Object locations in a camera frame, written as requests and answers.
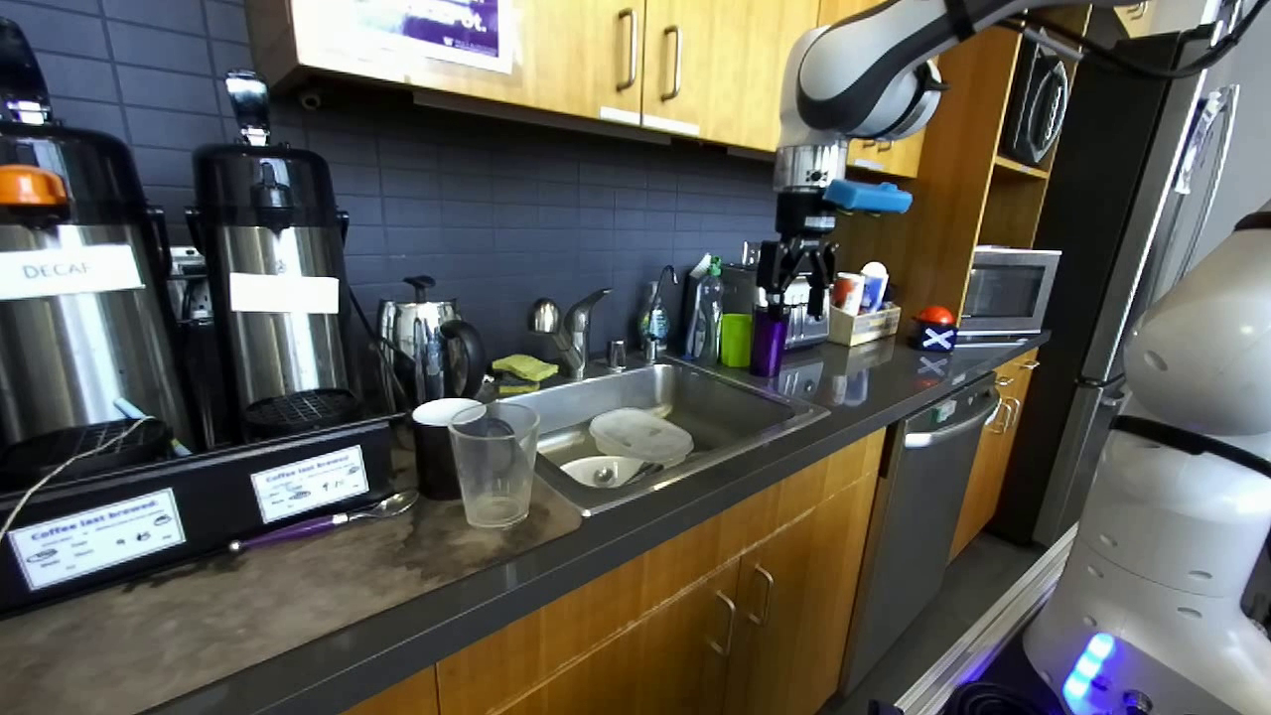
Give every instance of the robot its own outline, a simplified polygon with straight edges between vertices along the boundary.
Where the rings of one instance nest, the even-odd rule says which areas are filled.
[[[1271,634],[1240,613],[1271,531],[1267,275],[1271,201],[1128,343],[1133,408],[1026,634],[1075,715],[1271,712]]]
[[[917,130],[937,53],[1054,5],[1071,0],[899,0],[802,37],[774,167],[785,253],[827,253],[843,139]],[[1271,201],[1145,315],[1123,360],[1133,408],[1026,655],[1075,715],[1271,715],[1271,639],[1240,613],[1271,531]]]

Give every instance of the thermal coffee carafe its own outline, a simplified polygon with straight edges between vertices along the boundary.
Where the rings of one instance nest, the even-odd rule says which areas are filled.
[[[392,408],[438,398],[474,398],[486,373],[486,351],[474,322],[453,303],[430,303],[434,278],[405,278],[413,303],[382,303],[386,373]]]
[[[344,351],[344,253],[328,169],[311,149],[269,141],[265,85],[230,73],[242,141],[194,153],[192,233],[205,253],[226,434],[282,438],[352,421]]]
[[[192,445],[164,278],[126,148],[57,127],[25,30],[0,18],[0,490]]]

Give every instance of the dark tile backsplash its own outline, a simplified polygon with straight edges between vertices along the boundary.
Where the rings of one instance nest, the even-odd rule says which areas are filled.
[[[192,149],[235,139],[220,77],[249,59],[242,0],[0,0],[0,14],[25,22],[71,127],[132,141],[147,200],[183,233]],[[569,304],[611,284],[598,351],[659,265],[733,259],[743,239],[770,233],[770,163],[446,114],[401,94],[279,108],[275,123],[328,157],[361,304],[434,275],[496,355],[531,344],[531,298]]]

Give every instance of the refrigerator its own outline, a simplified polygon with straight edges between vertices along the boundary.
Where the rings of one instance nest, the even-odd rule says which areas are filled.
[[[1121,22],[1095,12],[1092,37],[1112,42]],[[1115,55],[1181,67],[1215,37],[1121,39]],[[991,515],[998,535],[1054,543],[1079,520],[1112,416],[1128,400],[1123,343],[1145,304],[1213,251],[1209,224],[1240,127],[1240,85],[1221,77],[1169,85],[1079,63],[1038,231],[1038,246],[1066,259]]]

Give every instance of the stainless steel sink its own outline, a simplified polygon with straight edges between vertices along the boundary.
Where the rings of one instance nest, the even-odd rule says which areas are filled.
[[[560,490],[584,515],[639,499],[655,490],[686,482],[717,461],[761,447],[774,438],[827,416],[827,408],[793,404],[727,373],[680,360],[569,380],[516,400],[541,412],[541,475]],[[696,439],[692,458],[674,468],[645,468],[615,490],[570,482],[560,466],[604,458],[586,425],[611,408],[645,408],[686,427]]]

